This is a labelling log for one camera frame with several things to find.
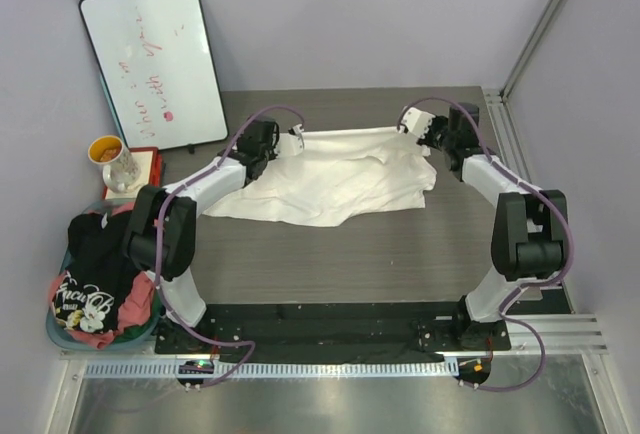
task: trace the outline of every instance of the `whiteboard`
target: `whiteboard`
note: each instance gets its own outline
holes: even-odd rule
[[[80,12],[129,147],[227,137],[200,0],[82,0]]]

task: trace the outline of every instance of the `cup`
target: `cup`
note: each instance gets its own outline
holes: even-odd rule
[[[102,170],[102,180],[113,192],[128,192],[140,177],[140,165],[117,136],[102,136],[93,141],[89,159]]]

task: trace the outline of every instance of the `red handwriting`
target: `red handwriting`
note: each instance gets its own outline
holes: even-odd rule
[[[141,101],[136,101],[135,105],[138,108],[138,114],[140,114],[141,116],[136,124],[138,124],[138,126],[144,126],[142,129],[140,129],[140,134],[144,135],[143,139],[150,139],[152,137],[155,137],[156,133],[153,132],[153,126],[150,125],[151,116],[148,114],[149,111],[147,110],[146,106]]]
[[[120,69],[122,69],[122,71],[123,71],[125,74],[130,74],[130,73],[131,73],[131,69],[129,68],[129,64],[127,64],[126,62],[124,62],[124,61],[120,61],[120,62],[118,63],[118,66],[120,66]],[[120,79],[125,79],[125,76],[124,76],[124,75],[120,76]],[[132,82],[132,83],[129,85],[129,89],[135,89],[136,87],[138,87],[138,85],[137,85],[135,82]]]
[[[149,80],[146,82],[147,86],[151,91],[156,95],[160,103],[160,110],[162,111],[162,115],[164,120],[167,122],[171,122],[174,119],[173,113],[170,110],[167,110],[168,103],[167,98],[165,97],[162,80],[160,76],[149,76]]]
[[[157,51],[161,51],[162,47],[159,46],[158,44],[152,43],[145,37],[144,24],[142,22],[142,15],[140,14],[140,11],[138,10],[137,6],[136,6],[136,12],[138,13],[138,17],[136,18],[136,24],[140,29],[140,35],[138,37],[140,37],[140,40],[142,41],[142,48],[147,52],[147,57],[153,57],[156,54],[154,49]]]

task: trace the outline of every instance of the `gray table surface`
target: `gray table surface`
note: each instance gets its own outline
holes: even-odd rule
[[[261,107],[289,104],[306,117],[306,130],[390,126],[404,105],[426,96],[478,104],[481,130],[497,149],[478,87],[228,92],[223,94],[230,132]],[[423,105],[447,114],[438,102]],[[273,113],[281,125],[295,122]],[[164,152],[165,181],[208,164],[224,143]],[[374,302],[457,300],[486,274],[494,209],[445,170],[427,192],[426,208],[357,216],[335,228],[292,226],[201,216],[193,275],[206,302]]]

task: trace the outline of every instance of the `printed shirt graphic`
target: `printed shirt graphic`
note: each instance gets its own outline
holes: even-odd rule
[[[78,286],[66,271],[53,298],[53,311],[58,324],[67,330],[99,333],[104,330],[103,321],[113,304],[111,294],[100,291],[94,284]]]

